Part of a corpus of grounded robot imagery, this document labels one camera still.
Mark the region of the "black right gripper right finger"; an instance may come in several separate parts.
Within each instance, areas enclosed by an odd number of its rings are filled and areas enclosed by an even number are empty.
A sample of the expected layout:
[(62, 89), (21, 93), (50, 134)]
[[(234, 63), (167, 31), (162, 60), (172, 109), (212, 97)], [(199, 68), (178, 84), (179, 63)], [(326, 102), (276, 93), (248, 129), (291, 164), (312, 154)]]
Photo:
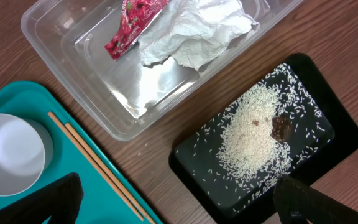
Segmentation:
[(288, 175), (279, 178), (273, 201), (282, 223), (358, 223), (357, 211)]

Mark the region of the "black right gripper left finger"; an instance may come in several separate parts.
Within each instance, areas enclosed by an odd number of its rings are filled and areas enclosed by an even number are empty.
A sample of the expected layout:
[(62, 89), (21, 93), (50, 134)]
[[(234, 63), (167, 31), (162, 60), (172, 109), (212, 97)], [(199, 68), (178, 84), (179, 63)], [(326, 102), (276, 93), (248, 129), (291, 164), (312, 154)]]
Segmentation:
[(72, 172), (0, 209), (0, 223), (74, 223), (82, 199), (80, 176)]

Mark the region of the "red snack wrapper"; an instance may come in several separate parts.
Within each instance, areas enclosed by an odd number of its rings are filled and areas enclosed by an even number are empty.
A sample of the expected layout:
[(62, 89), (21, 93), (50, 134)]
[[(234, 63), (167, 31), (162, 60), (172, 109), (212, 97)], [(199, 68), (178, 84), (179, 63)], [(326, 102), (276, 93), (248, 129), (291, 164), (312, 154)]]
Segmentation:
[(169, 0), (123, 0), (119, 30), (104, 46), (111, 58), (123, 56), (168, 3)]

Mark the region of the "grey small bowl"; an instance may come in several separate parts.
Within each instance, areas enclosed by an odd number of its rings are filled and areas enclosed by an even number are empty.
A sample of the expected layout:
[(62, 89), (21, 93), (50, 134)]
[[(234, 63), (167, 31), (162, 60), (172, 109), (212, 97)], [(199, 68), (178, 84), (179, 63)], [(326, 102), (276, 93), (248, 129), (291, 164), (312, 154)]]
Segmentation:
[(31, 188), (50, 165), (53, 140), (40, 123), (0, 113), (0, 196)]

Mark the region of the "white napkin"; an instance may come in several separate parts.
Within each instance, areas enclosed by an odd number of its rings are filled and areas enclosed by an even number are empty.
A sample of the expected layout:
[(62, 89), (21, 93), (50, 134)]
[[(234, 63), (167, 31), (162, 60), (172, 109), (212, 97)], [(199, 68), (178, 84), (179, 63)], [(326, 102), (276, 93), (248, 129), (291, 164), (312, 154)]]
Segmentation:
[(149, 66), (172, 57), (198, 71), (258, 27), (239, 0), (170, 1), (138, 39), (140, 62)]

